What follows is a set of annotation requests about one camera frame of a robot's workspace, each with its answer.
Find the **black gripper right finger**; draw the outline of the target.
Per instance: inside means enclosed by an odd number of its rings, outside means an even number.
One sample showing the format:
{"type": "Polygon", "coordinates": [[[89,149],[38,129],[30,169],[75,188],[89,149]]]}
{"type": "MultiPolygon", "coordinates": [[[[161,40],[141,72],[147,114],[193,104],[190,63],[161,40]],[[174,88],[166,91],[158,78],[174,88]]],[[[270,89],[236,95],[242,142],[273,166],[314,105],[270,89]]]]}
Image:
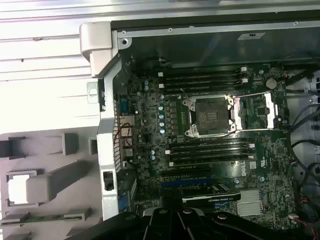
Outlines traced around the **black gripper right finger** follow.
{"type": "Polygon", "coordinates": [[[177,214],[188,240],[285,240],[287,234],[274,232],[229,212],[200,215],[184,208],[182,193],[174,191],[174,213],[177,214]]]}

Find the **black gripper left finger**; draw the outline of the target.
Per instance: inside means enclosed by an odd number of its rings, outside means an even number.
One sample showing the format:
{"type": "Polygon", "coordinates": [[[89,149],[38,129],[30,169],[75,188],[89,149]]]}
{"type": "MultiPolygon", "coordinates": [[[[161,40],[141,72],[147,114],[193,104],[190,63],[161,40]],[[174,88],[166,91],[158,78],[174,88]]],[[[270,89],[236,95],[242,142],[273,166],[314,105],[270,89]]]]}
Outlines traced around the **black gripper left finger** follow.
{"type": "Polygon", "coordinates": [[[161,207],[140,217],[123,212],[86,230],[68,237],[69,240],[165,240],[171,237],[174,212],[180,209],[180,196],[172,192],[162,197],[161,207]]]}

